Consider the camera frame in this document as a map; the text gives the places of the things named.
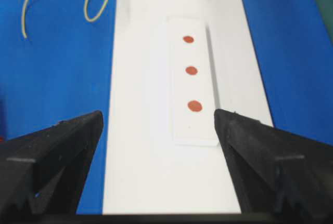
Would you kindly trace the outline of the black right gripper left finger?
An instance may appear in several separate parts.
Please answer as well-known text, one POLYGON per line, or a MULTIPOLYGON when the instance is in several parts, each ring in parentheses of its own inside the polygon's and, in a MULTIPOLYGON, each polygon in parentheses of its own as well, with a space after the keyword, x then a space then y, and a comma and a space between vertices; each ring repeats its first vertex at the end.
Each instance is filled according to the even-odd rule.
POLYGON ((1 143, 1 215, 74 214, 103 127, 94 111, 1 143))

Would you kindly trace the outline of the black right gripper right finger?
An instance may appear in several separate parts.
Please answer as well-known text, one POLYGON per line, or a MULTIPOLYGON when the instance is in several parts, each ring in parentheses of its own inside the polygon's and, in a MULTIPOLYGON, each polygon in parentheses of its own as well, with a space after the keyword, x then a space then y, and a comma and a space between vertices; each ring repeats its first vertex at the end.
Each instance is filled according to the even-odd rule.
POLYGON ((217 109, 214 125, 243 212, 332 214, 332 146, 217 109))

